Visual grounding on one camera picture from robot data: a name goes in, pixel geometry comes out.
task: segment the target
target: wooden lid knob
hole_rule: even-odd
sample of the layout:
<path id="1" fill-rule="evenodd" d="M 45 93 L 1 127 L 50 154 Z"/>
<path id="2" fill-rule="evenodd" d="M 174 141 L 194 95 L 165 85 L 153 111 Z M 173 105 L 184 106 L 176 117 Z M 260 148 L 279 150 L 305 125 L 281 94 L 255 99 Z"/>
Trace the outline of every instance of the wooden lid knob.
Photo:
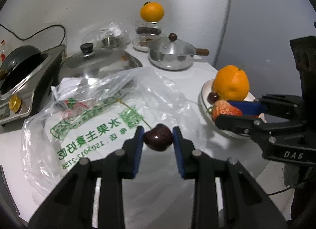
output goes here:
<path id="1" fill-rule="evenodd" d="M 171 42 L 174 42 L 177 40 L 178 36 L 175 33 L 171 33 L 168 38 Z"/>

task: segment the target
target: printed plastic bag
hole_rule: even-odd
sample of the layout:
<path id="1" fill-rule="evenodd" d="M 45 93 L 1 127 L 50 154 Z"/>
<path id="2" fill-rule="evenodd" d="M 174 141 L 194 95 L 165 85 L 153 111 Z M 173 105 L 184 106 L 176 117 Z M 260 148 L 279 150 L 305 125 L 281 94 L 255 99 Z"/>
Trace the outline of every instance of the printed plastic bag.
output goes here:
<path id="1" fill-rule="evenodd" d="M 43 199 L 80 158 L 106 157 L 132 138 L 138 125 L 145 131 L 146 123 L 179 126 L 196 148 L 206 146 L 204 129 L 184 94 L 152 69 L 100 80 L 77 78 L 70 85 L 71 79 L 56 87 L 46 108 L 23 125 L 23 169 Z M 172 146 L 159 153 L 144 145 L 139 173 L 123 181 L 126 227 L 188 228 L 193 189 L 193 182 L 178 173 Z"/>

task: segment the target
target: cherry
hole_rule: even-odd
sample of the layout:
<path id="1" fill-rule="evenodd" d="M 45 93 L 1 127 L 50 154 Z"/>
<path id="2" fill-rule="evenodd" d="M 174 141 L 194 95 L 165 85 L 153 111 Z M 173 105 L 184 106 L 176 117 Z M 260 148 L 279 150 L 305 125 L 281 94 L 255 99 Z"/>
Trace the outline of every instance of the cherry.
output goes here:
<path id="1" fill-rule="evenodd" d="M 170 129 L 164 124 L 158 124 L 144 134 L 145 144 L 152 150 L 164 152 L 173 142 Z"/>
<path id="2" fill-rule="evenodd" d="M 210 104 L 214 104 L 218 100 L 219 100 L 219 95 L 217 93 L 210 92 L 209 95 L 207 96 L 207 101 Z"/>

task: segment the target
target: pot handle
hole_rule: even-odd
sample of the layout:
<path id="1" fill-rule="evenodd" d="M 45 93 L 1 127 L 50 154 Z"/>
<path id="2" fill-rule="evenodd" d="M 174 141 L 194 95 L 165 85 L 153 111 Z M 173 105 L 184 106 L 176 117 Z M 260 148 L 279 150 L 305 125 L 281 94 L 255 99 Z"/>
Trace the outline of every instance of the pot handle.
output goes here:
<path id="1" fill-rule="evenodd" d="M 195 54 L 201 55 L 201 56 L 208 56 L 210 54 L 210 52 L 208 49 L 196 48 Z"/>
<path id="2" fill-rule="evenodd" d="M 0 70 L 0 81 L 4 80 L 8 75 L 8 71 L 5 69 Z"/>

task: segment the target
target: stainless steel stove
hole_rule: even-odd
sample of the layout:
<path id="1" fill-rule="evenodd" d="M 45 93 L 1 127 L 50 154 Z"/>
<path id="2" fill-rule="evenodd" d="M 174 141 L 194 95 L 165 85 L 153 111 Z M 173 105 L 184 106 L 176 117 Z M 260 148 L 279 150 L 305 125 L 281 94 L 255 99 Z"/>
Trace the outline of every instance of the stainless steel stove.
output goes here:
<path id="1" fill-rule="evenodd" d="M 54 47 L 39 56 L 41 63 L 22 81 L 0 87 L 0 125 L 36 114 L 48 97 L 52 79 L 62 61 L 64 46 Z"/>

